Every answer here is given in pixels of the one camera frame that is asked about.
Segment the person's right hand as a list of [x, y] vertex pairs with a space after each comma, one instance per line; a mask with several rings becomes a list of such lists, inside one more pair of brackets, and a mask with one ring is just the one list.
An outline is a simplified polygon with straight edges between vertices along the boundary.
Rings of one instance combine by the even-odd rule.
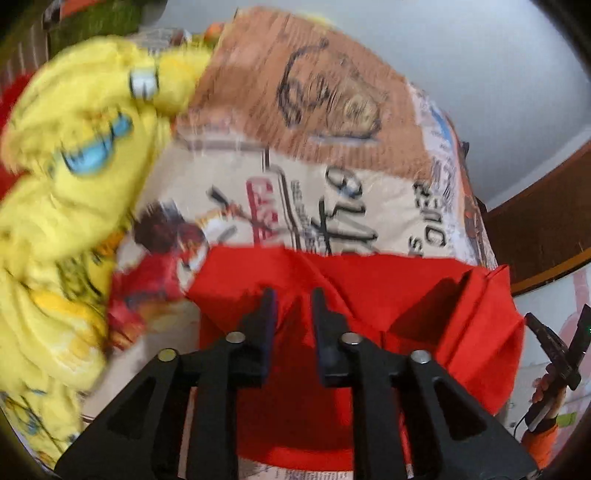
[[539, 403], [545, 396], [553, 395], [554, 406], [560, 408], [564, 402], [566, 394], [566, 386], [561, 383], [561, 379], [555, 374], [548, 371], [543, 377], [534, 381], [535, 391], [531, 398], [533, 404]]

